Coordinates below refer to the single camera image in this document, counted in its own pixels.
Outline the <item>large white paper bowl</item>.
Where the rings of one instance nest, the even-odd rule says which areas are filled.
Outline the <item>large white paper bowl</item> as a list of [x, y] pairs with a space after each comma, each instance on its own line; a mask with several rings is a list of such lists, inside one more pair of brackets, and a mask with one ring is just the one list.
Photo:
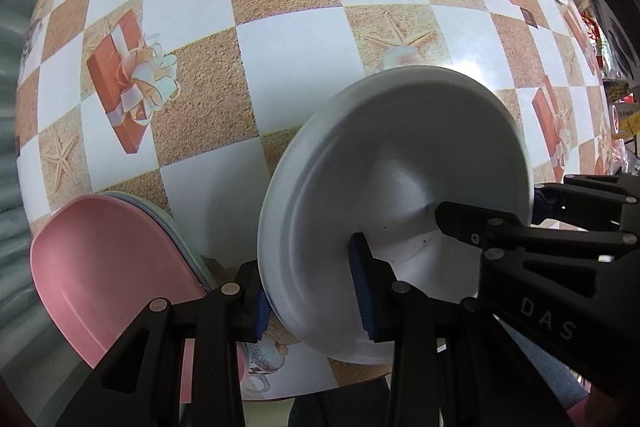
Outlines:
[[456, 303], [473, 296], [480, 250], [442, 234], [441, 202], [532, 220], [533, 173], [506, 106], [435, 66], [378, 72], [335, 95], [288, 144], [260, 212], [257, 254], [271, 308], [322, 355], [386, 364], [364, 330], [347, 244], [363, 233], [399, 280]]

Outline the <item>green curtain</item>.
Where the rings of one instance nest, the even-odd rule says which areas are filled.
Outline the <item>green curtain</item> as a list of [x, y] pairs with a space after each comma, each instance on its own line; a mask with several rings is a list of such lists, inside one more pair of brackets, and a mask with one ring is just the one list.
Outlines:
[[58, 389], [82, 381], [88, 367], [49, 319], [29, 269], [32, 232], [18, 187], [14, 131], [18, 70], [37, 1], [1, 0], [1, 376], [14, 387]]

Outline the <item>pink plastic plate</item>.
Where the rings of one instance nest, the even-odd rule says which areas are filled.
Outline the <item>pink plastic plate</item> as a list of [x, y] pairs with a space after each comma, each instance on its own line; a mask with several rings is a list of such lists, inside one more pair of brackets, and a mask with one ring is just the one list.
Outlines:
[[209, 293], [152, 217], [104, 194], [80, 196], [49, 219], [32, 241], [30, 269], [43, 306], [90, 367], [151, 300]]

